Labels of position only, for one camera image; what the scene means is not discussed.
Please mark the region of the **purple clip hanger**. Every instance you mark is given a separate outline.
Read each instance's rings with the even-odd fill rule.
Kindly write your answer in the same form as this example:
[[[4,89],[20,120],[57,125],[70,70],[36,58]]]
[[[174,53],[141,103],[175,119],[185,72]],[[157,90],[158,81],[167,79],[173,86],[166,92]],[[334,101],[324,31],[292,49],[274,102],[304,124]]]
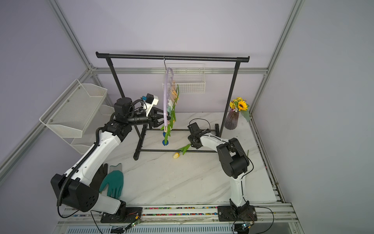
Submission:
[[[170,67],[166,67],[166,60],[164,58],[164,66],[165,66],[165,78],[163,83],[163,113],[164,113],[164,120],[166,121],[167,115],[169,115],[172,120],[173,124],[176,122],[175,110],[172,111],[172,101],[171,101],[171,92],[172,92],[172,85],[176,84],[174,80],[174,71]]]

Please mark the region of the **cream tulip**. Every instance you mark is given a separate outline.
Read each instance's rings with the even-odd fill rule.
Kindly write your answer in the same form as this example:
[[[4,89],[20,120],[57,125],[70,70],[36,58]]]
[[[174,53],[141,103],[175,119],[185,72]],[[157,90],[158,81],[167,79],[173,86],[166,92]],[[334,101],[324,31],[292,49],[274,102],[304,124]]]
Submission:
[[[176,152],[174,155],[173,155],[173,159],[177,159],[179,158],[181,155],[184,155],[187,150],[191,147],[191,144],[188,144],[180,149],[178,149],[178,152]]]

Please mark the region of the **blue tulip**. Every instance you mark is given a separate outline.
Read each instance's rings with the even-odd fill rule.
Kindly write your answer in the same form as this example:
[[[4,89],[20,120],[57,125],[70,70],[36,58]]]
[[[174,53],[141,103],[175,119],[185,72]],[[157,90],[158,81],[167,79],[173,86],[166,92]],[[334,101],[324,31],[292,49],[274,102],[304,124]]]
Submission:
[[[169,120],[167,120],[167,123],[165,123],[163,127],[161,128],[164,132],[163,133],[164,140],[162,141],[164,146],[168,145],[168,138],[171,136],[172,126],[173,126],[173,120],[172,118],[170,118]]]

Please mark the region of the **black clothes rack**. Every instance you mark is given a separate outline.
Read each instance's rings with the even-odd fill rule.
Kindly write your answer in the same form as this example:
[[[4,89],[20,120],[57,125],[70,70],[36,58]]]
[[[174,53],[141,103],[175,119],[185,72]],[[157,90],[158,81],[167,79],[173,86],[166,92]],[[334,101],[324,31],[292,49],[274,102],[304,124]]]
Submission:
[[[116,85],[122,97],[124,97],[124,92],[120,81],[118,79],[116,70],[113,65],[112,59],[149,59],[149,60],[181,60],[181,61],[222,61],[222,62],[235,62],[233,77],[230,85],[230,90],[228,93],[228,99],[225,107],[225,112],[222,120],[221,125],[215,125],[215,131],[217,136],[221,136],[224,130],[224,124],[227,119],[229,102],[232,97],[232,93],[234,90],[235,82],[237,80],[237,75],[239,73],[239,68],[241,63],[248,63],[250,60],[250,56],[247,57],[205,57],[205,56],[170,56],[170,55],[133,55],[133,54],[110,54],[110,53],[95,53],[96,57],[99,59],[105,59],[110,71],[115,79]]]

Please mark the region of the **pale yellow tulip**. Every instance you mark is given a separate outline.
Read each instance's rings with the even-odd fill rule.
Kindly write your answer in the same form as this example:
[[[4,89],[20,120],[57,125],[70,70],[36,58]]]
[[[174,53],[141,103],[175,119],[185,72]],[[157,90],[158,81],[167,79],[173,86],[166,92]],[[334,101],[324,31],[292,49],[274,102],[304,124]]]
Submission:
[[[172,85],[172,92],[171,92],[171,101],[172,101],[172,111],[175,110],[175,106],[177,105],[177,102],[179,100],[179,85]]]

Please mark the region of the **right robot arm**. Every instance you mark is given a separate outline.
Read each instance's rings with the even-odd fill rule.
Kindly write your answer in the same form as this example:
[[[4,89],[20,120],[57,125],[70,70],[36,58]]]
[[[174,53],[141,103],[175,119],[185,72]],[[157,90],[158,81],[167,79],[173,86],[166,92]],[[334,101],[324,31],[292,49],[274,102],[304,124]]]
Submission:
[[[245,179],[251,160],[244,153],[236,138],[224,139],[213,135],[210,130],[202,130],[197,123],[188,126],[188,140],[195,149],[207,147],[218,153],[222,170],[230,178],[230,205],[233,209],[241,209],[250,205],[244,195]]]

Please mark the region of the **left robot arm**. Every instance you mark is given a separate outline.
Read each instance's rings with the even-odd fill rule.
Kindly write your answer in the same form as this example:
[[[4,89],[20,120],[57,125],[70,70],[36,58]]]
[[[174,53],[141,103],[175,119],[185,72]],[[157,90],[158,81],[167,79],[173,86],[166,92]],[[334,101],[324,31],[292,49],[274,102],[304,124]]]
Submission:
[[[129,97],[117,100],[110,120],[96,129],[91,148],[63,175],[56,174],[51,179],[57,207],[64,204],[82,212],[104,212],[118,219],[127,216],[126,203],[119,200],[119,194],[104,196],[90,185],[106,158],[123,142],[133,126],[159,127],[162,125],[160,119],[163,123],[170,119],[156,107],[158,102],[159,98],[152,94],[137,100]]]

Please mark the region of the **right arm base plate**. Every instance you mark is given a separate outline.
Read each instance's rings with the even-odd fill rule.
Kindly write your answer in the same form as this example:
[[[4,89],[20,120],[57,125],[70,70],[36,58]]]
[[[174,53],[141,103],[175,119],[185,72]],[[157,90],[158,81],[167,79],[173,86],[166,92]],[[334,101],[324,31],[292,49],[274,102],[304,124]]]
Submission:
[[[238,209],[231,206],[218,206],[218,219],[220,222],[223,221],[257,221],[257,213],[255,207],[251,205],[245,205]]]

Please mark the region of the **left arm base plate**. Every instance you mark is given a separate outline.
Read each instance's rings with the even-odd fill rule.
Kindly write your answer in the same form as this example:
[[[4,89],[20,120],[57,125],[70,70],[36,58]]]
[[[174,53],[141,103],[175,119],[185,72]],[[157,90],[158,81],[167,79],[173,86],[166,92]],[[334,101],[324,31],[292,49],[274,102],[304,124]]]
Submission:
[[[104,213],[101,223],[134,223],[142,216],[142,207],[120,208],[115,214]]]

